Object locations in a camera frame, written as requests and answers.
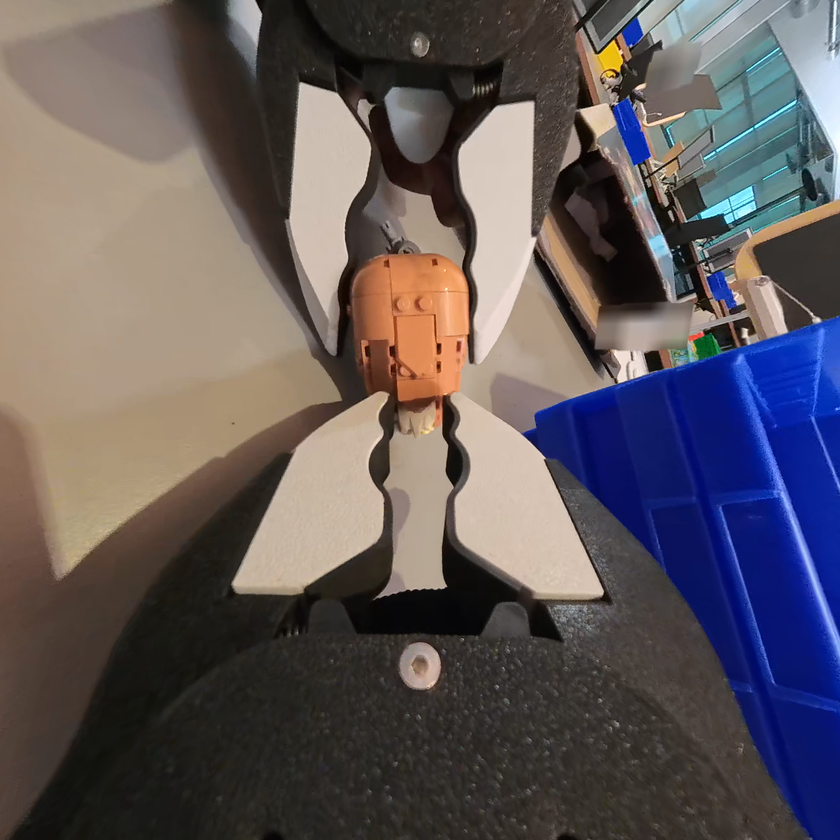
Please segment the person's left hand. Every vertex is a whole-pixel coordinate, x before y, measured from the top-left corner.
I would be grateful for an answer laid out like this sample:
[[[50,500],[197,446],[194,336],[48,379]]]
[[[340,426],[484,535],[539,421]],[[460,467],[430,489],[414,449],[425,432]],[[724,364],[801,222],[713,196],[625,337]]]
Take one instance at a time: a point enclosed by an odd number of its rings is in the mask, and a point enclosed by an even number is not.
[[[410,193],[430,196],[438,221],[448,228],[463,228],[466,218],[455,192],[453,154],[466,129],[466,113],[454,114],[440,149],[429,161],[410,162],[399,151],[383,106],[369,114],[373,140],[380,152],[384,173],[391,183]]]

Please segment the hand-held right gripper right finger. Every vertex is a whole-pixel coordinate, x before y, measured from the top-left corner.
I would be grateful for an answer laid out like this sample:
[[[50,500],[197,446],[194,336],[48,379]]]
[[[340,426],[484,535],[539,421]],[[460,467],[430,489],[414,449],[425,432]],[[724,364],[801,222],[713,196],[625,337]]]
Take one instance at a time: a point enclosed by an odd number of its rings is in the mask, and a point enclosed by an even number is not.
[[[457,575],[486,574],[503,591],[546,602],[604,596],[594,564],[546,459],[523,434],[464,394],[445,404],[445,563]]]

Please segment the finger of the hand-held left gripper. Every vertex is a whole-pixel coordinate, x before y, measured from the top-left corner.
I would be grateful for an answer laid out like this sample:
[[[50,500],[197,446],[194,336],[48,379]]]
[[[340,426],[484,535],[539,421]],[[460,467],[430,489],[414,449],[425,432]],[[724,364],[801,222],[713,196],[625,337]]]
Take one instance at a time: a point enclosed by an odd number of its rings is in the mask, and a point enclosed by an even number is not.
[[[465,273],[474,289],[474,364],[488,356],[504,330],[536,244],[534,112],[532,100],[496,105],[457,149],[457,187],[470,230]]]
[[[371,141],[340,94],[298,87],[287,233],[313,326],[324,349],[339,351],[340,282],[350,263],[351,204],[366,184]]]

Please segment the black panel with wooden rim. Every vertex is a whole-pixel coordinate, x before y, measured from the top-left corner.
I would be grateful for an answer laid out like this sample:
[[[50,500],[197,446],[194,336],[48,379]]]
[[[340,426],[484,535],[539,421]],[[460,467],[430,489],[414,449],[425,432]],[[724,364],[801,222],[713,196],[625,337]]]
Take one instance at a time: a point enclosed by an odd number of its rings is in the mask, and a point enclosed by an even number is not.
[[[839,314],[839,202],[796,215],[752,236],[738,251],[736,279],[767,276],[823,321]],[[810,326],[801,311],[782,303],[790,332]]]

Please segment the black board on stand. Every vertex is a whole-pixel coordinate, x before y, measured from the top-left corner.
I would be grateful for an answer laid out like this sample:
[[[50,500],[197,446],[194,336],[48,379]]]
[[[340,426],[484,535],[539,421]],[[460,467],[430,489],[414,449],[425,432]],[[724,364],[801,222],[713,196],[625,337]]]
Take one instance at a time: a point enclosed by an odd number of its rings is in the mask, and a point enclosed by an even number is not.
[[[582,32],[596,54],[601,53],[625,26],[652,1],[573,1],[575,32]]]

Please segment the orange and tan toy segment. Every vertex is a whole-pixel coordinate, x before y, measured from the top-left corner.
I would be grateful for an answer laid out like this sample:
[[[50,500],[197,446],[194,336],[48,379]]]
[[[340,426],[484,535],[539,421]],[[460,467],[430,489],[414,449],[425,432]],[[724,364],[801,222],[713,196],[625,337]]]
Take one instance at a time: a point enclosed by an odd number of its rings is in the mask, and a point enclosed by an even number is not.
[[[353,348],[367,392],[395,399],[400,431],[421,437],[443,422],[444,399],[458,392],[469,351],[469,287],[452,260],[382,232],[386,254],[353,279]]]

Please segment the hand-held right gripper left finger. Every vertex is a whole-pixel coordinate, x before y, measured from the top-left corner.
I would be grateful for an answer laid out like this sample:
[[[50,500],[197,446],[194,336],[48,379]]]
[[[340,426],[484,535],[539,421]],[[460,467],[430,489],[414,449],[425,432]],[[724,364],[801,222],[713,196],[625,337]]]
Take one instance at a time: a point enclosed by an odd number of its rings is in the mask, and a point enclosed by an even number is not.
[[[393,399],[368,396],[297,446],[232,586],[240,595],[373,597],[391,579]]]

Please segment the cardboard toy box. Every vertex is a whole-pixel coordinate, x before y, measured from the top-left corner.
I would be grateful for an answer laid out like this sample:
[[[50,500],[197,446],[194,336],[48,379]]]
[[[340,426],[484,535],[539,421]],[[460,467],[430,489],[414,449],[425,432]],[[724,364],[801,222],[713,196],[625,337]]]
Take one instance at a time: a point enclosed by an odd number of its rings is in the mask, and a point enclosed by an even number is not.
[[[693,304],[677,301],[673,257],[606,104],[575,114],[537,250],[615,381],[688,344]]]

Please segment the blue plastic bin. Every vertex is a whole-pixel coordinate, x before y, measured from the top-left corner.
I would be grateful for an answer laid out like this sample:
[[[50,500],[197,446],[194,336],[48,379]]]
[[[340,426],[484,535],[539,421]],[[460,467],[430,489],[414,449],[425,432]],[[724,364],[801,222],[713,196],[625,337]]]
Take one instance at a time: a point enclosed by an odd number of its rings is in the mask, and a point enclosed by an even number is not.
[[[839,321],[537,412],[661,564],[813,838],[839,837]]]

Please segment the blue storage bin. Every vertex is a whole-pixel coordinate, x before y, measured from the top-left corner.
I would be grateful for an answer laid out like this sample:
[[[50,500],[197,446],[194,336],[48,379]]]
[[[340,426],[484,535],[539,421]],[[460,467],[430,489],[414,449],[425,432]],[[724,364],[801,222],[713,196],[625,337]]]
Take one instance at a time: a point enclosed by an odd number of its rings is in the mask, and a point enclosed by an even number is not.
[[[612,114],[632,164],[640,165],[648,161],[653,152],[644,127],[634,110],[633,101],[630,98],[619,101],[612,106]]]

